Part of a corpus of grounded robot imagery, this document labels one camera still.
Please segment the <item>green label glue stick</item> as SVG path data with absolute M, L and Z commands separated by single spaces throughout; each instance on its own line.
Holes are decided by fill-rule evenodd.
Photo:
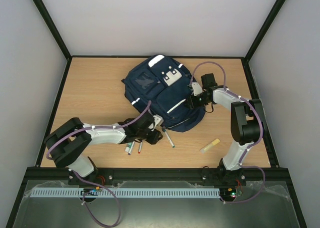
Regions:
M 130 148 L 130 146 L 131 146 L 131 143 L 132 143 L 132 142 L 126 144 L 125 152 L 128 153 L 129 148 Z

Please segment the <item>red cap marker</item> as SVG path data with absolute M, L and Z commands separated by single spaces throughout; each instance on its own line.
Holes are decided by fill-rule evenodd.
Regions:
M 139 147 L 138 147 L 138 154 L 140 154 L 140 153 L 141 153 L 141 151 L 142 151 L 142 147 L 143 147 L 143 141 L 141 141 L 141 142 L 139 143 Z

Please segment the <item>purple cap marker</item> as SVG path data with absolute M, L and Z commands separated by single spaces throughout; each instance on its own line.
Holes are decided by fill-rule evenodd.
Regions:
M 131 155 L 131 153 L 132 153 L 132 151 L 133 151 L 134 145 L 135 145 L 135 141 L 133 141 L 133 142 L 131 143 L 131 146 L 130 146 L 129 151 L 128 151 L 128 155 Z

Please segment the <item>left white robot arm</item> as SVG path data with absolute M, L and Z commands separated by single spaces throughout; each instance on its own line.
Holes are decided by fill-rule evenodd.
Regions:
M 79 118 L 72 118 L 44 140 L 47 159 L 53 160 L 58 168 L 67 167 L 80 177 L 87 178 L 96 172 L 91 159 L 82 155 L 87 146 L 137 141 L 156 144 L 163 137 L 156 129 L 162 123 L 161 116 L 150 112 L 113 125 L 90 125 L 81 122 Z

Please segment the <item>navy blue backpack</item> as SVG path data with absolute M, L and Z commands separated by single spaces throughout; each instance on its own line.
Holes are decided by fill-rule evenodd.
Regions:
M 122 83 L 124 96 L 139 112 L 151 101 L 150 111 L 163 118 L 162 127 L 186 132 L 198 125 L 206 113 L 204 106 L 186 105 L 193 93 L 189 87 L 191 80 L 191 72 L 182 63 L 158 54 L 130 70 Z

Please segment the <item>green cap marker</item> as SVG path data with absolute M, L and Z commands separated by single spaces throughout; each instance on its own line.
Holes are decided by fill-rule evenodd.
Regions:
M 162 131 L 163 131 L 163 133 L 165 134 L 165 136 L 167 137 L 167 139 L 168 139 L 171 147 L 172 147 L 172 148 L 175 148 L 175 144 L 173 143 L 173 140 L 171 139 L 171 137 L 170 137 L 169 133 L 167 132 L 167 130 L 163 127 L 163 128 L 162 128 Z

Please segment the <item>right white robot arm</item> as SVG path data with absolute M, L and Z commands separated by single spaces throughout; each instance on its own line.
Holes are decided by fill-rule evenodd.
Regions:
M 225 85 L 218 85 L 213 74 L 201 77 L 202 84 L 191 81 L 191 95 L 185 103 L 189 108 L 208 104 L 222 105 L 230 111 L 230 131 L 233 141 L 228 153 L 220 160 L 217 176 L 228 184 L 236 177 L 236 170 L 243 168 L 244 159 L 253 146 L 263 138 L 264 125 L 259 116 L 261 102 L 247 100 L 232 92 Z

